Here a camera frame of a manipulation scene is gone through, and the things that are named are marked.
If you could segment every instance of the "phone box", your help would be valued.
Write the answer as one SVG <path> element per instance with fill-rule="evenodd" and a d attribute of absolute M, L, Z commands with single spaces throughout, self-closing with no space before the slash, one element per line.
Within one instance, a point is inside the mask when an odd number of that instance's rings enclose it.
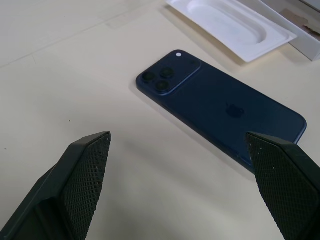
<path fill-rule="evenodd" d="M 239 0 L 298 37 L 290 42 L 310 60 L 320 59 L 320 12 L 300 0 Z"/>

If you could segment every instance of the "white surface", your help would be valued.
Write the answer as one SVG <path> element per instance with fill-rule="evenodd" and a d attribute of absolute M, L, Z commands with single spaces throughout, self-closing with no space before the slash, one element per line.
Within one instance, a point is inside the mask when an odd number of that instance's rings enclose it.
<path fill-rule="evenodd" d="M 298 37 L 291 41 L 290 44 L 303 53 L 307 58 L 312 61 L 320 59 L 320 41 L 279 14 L 282 10 L 288 9 L 298 16 L 308 19 L 309 22 L 316 23 L 316 25 L 318 25 L 320 23 L 318 12 L 298 0 L 261 0 L 259 2 L 251 0 L 240 1 L 246 2 L 253 10 L 296 34 Z"/>
<path fill-rule="evenodd" d="M 245 65 L 156 1 L 0 69 L 0 228 L 70 143 L 111 131 L 88 240 L 283 239 L 254 176 L 137 91 L 175 49 L 302 114 L 299 145 L 320 164 L 320 62 L 287 44 Z"/>
<path fill-rule="evenodd" d="M 247 63 L 297 37 L 236 0 L 168 0 L 167 3 Z"/>
<path fill-rule="evenodd" d="M 2 0 L 0 67 L 155 0 Z"/>

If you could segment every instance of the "camera module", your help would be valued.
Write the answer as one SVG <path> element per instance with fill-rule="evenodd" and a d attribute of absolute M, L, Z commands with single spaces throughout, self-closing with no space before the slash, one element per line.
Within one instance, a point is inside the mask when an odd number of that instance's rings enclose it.
<path fill-rule="evenodd" d="M 166 90 L 168 90 L 169 88 L 169 82 L 167 81 L 158 81 L 155 84 L 155 88 L 159 91 L 159 92 L 164 92 Z"/>
<path fill-rule="evenodd" d="M 156 78 L 156 75 L 150 71 L 146 71 L 144 74 L 142 74 L 142 80 L 145 81 L 146 83 L 149 83 L 155 78 Z"/>
<path fill-rule="evenodd" d="M 171 67 L 165 67 L 160 71 L 160 76 L 169 79 L 175 75 L 175 71 Z"/>

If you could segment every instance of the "white box tray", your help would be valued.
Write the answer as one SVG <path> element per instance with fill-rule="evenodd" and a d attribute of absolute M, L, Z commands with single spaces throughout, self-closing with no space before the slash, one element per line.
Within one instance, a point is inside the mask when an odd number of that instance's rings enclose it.
<path fill-rule="evenodd" d="M 168 0 L 167 3 L 247 63 L 297 37 L 236 0 Z"/>

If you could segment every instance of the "blue smartphone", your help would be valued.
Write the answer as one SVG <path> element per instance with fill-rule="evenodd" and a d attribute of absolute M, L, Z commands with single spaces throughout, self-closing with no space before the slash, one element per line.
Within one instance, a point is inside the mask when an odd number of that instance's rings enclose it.
<path fill-rule="evenodd" d="M 300 114 L 182 50 L 141 73 L 136 85 L 251 172 L 246 132 L 296 144 L 307 128 Z"/>

